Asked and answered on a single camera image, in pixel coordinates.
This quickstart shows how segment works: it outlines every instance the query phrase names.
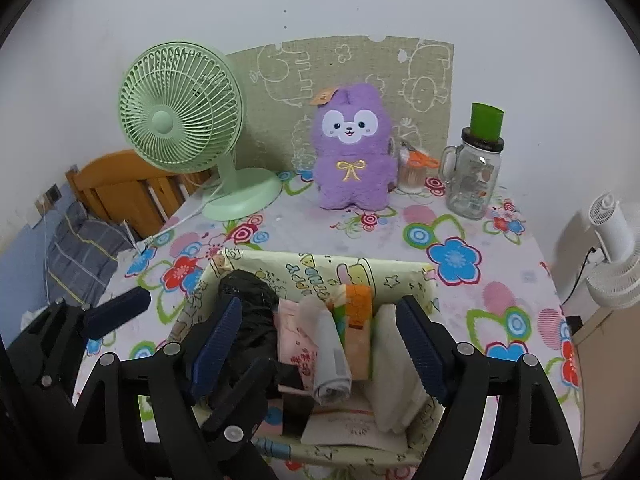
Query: floral tablecloth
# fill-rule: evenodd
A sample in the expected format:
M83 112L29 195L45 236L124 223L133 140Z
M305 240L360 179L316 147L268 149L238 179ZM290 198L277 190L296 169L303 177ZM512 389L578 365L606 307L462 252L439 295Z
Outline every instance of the floral tablecloth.
M540 249L504 188L497 188L483 220L469 221L447 209L444 186L437 178L428 178L418 195L395 190L387 209L369 212L356 207L320 209L310 173L286 171L279 177L282 194L258 214L231 222L197 215L156 237L143 254L120 256L105 298L141 285L151 291L152 306L114 333L89 343L76 396L100 354L114 351L123 359L137 358L164 344L209 258L222 247L430 262L438 275L436 307L451 335L492 357L516 360L523 352L535 354L558 395L578 449L581 395L574 346ZM196 193L168 226L193 211L198 200ZM366 274L364 265L339 272L354 282L367 279L361 276ZM385 276L383 286L393 288L396 281L393 275ZM318 293L311 282L300 286ZM140 407L145 434L153 438L153 415L142 397ZM480 478L496 412L496 400L488 399L467 479ZM405 479L412 474L409 468L345 471L279 460L271 465L287 479Z

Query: wooden bed frame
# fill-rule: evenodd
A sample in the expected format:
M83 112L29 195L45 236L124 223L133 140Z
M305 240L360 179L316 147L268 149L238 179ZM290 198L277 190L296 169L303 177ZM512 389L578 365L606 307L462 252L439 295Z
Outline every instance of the wooden bed frame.
M164 225L158 203L166 217L171 217L185 200L180 184L191 195L209 177L209 170L188 174L159 170L133 150L110 153L81 171L66 172L74 194L93 215L117 224L126 220L143 238Z

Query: embroidered bow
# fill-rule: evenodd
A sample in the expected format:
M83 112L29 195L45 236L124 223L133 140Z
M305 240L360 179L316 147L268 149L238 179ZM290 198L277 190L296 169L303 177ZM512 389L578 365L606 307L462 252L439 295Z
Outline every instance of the embroidered bow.
M360 177L356 174L356 170L364 170L367 167L367 163L364 160L358 160L356 162L347 162L346 160L341 160L338 162L335 167L338 170L347 170L344 174L343 182L346 182L353 176L354 180L360 180Z

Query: green fan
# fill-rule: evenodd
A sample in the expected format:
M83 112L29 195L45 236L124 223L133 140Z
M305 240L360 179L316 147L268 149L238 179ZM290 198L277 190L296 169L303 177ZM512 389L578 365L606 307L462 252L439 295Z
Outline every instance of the green fan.
M164 43L127 71L120 123L136 153L156 168L196 173L217 166L221 184L205 193L203 213L233 220L267 207L282 190L271 171L235 168L244 105L225 56L196 44Z

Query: beige fabric panel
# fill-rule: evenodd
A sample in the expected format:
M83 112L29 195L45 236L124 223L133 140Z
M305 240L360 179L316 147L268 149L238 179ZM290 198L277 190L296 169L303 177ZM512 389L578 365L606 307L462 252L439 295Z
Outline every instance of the beige fabric panel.
M439 158L447 141L453 45L387 36L335 36L270 44L230 54L246 96L236 145L239 168L310 170L309 130L323 88L376 86L401 137Z

